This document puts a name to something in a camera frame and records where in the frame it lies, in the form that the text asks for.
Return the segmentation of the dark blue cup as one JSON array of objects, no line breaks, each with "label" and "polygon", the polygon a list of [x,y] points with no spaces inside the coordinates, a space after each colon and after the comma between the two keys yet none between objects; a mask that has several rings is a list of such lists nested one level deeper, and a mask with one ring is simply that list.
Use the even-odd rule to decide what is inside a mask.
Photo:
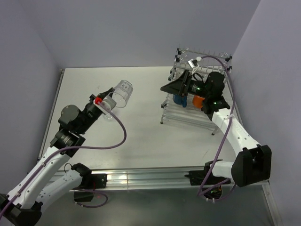
[{"label": "dark blue cup", "polygon": [[187,107],[187,96],[173,95],[173,102],[177,105],[181,105],[183,108]]}]

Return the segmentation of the clear glass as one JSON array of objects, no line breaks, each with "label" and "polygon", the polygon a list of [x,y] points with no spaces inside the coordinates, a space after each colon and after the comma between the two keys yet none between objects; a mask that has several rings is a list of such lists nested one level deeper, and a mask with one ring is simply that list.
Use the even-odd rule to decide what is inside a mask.
[{"label": "clear glass", "polygon": [[111,92],[110,96],[116,102],[117,108],[126,107],[132,93],[133,93],[133,85],[126,80],[121,80]]},{"label": "clear glass", "polygon": [[114,117],[113,117],[111,114],[109,114],[109,113],[103,114],[103,118],[104,118],[106,121],[113,121],[113,120],[115,120]]}]

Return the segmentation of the orange plastic mug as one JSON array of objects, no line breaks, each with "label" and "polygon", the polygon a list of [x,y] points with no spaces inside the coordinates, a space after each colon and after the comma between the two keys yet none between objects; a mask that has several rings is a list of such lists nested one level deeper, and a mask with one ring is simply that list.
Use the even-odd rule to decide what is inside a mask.
[{"label": "orange plastic mug", "polygon": [[204,97],[200,97],[195,95],[192,99],[192,104],[194,107],[201,109],[203,107],[203,101],[205,100]]}]

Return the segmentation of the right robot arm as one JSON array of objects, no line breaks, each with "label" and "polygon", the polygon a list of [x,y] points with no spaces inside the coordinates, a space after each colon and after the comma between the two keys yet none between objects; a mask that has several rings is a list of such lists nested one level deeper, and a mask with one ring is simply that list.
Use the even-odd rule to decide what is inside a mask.
[{"label": "right robot arm", "polygon": [[177,96],[192,94],[204,98],[202,112],[223,133],[222,141],[227,140],[235,152],[234,162],[220,160],[217,156],[207,162],[204,168],[203,186],[212,184],[219,178],[233,180],[239,187],[268,180],[271,174],[272,151],[268,145],[261,145],[250,136],[235,118],[234,106],[223,97],[225,76],[211,72],[205,81],[195,81],[190,71],[160,88],[161,91]]}]

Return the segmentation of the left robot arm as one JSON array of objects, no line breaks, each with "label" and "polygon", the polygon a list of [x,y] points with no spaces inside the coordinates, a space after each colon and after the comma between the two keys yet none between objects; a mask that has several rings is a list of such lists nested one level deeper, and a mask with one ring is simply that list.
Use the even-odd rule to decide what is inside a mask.
[{"label": "left robot arm", "polygon": [[59,130],[50,142],[44,155],[35,167],[8,194],[0,196],[0,215],[15,226],[34,226],[42,212],[74,188],[92,188],[92,171],[82,163],[71,167],[64,176],[49,183],[54,174],[66,164],[85,142],[83,135],[104,113],[103,107],[112,110],[116,102],[112,99],[113,88],[91,95],[83,110],[67,105],[58,119]]}]

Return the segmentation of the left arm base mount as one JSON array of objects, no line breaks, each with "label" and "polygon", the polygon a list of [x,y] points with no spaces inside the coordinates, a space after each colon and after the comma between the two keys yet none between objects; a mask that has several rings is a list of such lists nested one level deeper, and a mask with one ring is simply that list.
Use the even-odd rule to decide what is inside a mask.
[{"label": "left arm base mount", "polygon": [[91,202],[97,196],[98,198],[105,198],[103,206],[108,201],[108,196],[98,191],[106,187],[107,175],[106,174],[91,174],[85,176],[79,186],[74,188],[73,199],[76,204],[82,205],[84,202]]}]

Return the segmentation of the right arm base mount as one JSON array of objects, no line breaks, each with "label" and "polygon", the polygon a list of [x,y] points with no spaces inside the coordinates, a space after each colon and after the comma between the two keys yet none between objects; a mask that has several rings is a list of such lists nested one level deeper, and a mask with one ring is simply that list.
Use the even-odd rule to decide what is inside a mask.
[{"label": "right arm base mount", "polygon": [[[213,161],[207,162],[202,170],[191,170],[188,174],[184,175],[190,180],[191,186],[200,186],[207,175],[207,172],[210,169],[210,165]],[[212,173],[209,175],[207,181],[205,182],[206,186],[214,186],[218,183],[224,181],[224,184],[230,184],[230,179],[224,177],[215,177]],[[210,191],[204,193],[204,197],[210,200],[220,199],[222,196],[222,184],[212,188]]]}]

